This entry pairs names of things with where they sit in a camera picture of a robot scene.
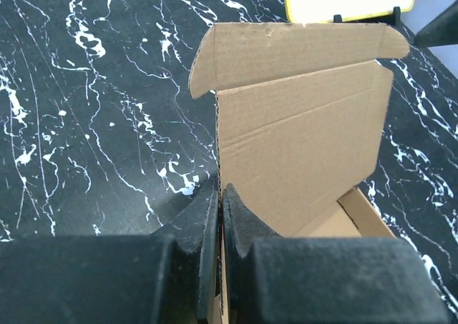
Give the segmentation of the brown cardboard box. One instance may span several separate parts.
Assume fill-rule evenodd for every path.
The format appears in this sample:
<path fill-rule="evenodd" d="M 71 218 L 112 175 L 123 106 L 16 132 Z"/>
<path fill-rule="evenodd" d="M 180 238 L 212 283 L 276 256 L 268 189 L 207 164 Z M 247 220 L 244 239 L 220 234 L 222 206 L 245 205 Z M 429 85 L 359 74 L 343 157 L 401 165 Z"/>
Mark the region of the brown cardboard box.
<path fill-rule="evenodd" d="M 219 22 L 203 36 L 190 95 L 215 92 L 222 317 L 223 192 L 286 238 L 394 238 L 361 194 L 376 167 L 394 75 L 407 56 L 386 24 Z"/>

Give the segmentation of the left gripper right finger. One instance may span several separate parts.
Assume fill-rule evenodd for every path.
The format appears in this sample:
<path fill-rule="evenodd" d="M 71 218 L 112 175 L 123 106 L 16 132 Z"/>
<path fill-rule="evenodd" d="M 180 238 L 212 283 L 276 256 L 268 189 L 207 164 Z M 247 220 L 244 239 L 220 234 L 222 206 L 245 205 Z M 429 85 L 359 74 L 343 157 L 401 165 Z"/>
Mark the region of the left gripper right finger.
<path fill-rule="evenodd" d="M 286 238 L 223 192 L 230 323 L 447 323 L 419 256 L 396 238 Z"/>

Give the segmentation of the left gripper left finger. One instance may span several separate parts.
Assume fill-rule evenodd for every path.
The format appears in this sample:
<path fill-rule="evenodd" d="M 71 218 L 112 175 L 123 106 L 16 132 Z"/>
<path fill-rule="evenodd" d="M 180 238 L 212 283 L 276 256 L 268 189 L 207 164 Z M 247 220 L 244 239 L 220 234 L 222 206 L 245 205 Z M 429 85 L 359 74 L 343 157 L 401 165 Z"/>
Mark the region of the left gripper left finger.
<path fill-rule="evenodd" d="M 217 323 L 219 194 L 202 188 L 149 235 L 1 245 L 3 323 Z"/>

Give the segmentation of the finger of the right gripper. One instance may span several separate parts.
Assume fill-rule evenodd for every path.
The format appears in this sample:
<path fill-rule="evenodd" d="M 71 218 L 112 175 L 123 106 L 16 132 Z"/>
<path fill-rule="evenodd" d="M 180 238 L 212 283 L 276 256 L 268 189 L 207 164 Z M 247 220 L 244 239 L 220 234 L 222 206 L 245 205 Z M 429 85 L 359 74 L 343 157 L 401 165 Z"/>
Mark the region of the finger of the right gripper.
<path fill-rule="evenodd" d="M 458 1 L 423 27 L 414 37 L 417 47 L 455 45 L 458 42 Z"/>

